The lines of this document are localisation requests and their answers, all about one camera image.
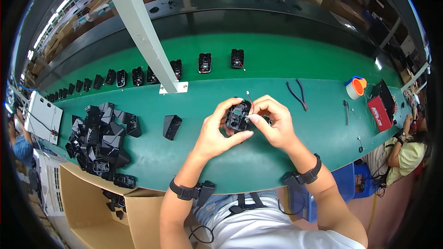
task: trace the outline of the red box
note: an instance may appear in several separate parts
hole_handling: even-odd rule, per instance
[[[392,127],[395,103],[383,79],[373,87],[368,107],[380,132]]]

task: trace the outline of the blue shirt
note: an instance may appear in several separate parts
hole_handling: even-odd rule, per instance
[[[24,135],[17,137],[12,150],[14,151],[15,157],[17,157],[19,161],[21,161],[27,167],[32,168],[31,160],[33,158],[33,146],[25,139]]]

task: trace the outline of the yellow shirt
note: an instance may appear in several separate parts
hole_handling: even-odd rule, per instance
[[[387,156],[392,151],[393,146],[386,147],[390,144],[395,144],[397,138],[393,137],[385,142],[385,152]],[[390,185],[399,179],[401,176],[406,176],[407,174],[414,171],[417,166],[423,160],[424,152],[426,151],[426,146],[419,142],[404,142],[403,146],[398,153],[398,162],[400,167],[391,168],[389,170],[388,177],[386,179],[386,185]]]

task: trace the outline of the worker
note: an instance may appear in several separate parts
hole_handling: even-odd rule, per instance
[[[33,149],[42,149],[50,155],[56,154],[44,147],[42,144],[32,141],[30,133],[24,127],[24,119],[22,111],[17,108],[17,113],[14,114],[13,120],[8,122],[8,135],[11,148],[15,154],[15,157],[21,161],[25,166],[32,169],[35,160],[33,158]]]
[[[408,175],[423,160],[428,148],[428,128],[426,118],[408,114],[398,137],[392,137],[378,146],[361,160],[369,167],[376,180],[376,186],[387,187]]]
[[[252,131],[234,134],[232,130],[226,130],[230,135],[226,138],[220,133],[226,111],[241,101],[241,98],[231,98],[220,103],[204,120],[194,149],[171,185],[194,187],[210,159],[254,134]],[[319,158],[296,137],[289,110],[268,95],[253,103],[252,114],[248,117],[269,143],[285,151],[302,175],[313,171]],[[269,115],[272,126],[263,119],[263,115]],[[297,228],[289,216],[279,210],[282,207],[275,191],[257,193],[263,207],[233,214],[230,210],[239,204],[238,195],[211,196],[202,208],[196,208],[196,200],[193,206],[192,201],[180,199],[169,188],[160,210],[161,248],[192,248],[183,227],[191,208],[200,224],[207,227],[207,242],[212,241],[209,244],[212,248],[366,248],[368,239],[362,223],[347,208],[329,170],[324,165],[318,167],[317,177],[311,175],[310,184],[305,184],[305,187],[317,203],[319,230]],[[245,194],[246,204],[256,202],[250,194],[253,192]]]

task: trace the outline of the wrist strap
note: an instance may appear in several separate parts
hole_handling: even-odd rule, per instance
[[[179,187],[174,183],[174,179],[169,183],[169,188],[172,192],[181,200],[189,201],[191,199],[198,199],[197,207],[203,207],[209,197],[214,193],[215,185],[210,181],[197,183],[195,187]]]
[[[397,141],[401,143],[401,146],[403,146],[404,141],[401,139],[401,137],[398,137]]]
[[[315,167],[313,169],[310,169],[308,172],[303,174],[298,174],[297,172],[287,172],[283,176],[284,183],[291,187],[294,186],[294,184],[296,183],[298,183],[299,185],[311,184],[315,180],[317,180],[317,174],[322,168],[322,161],[320,160],[320,156],[317,153],[315,153],[314,156],[317,158],[317,163],[315,164]]]

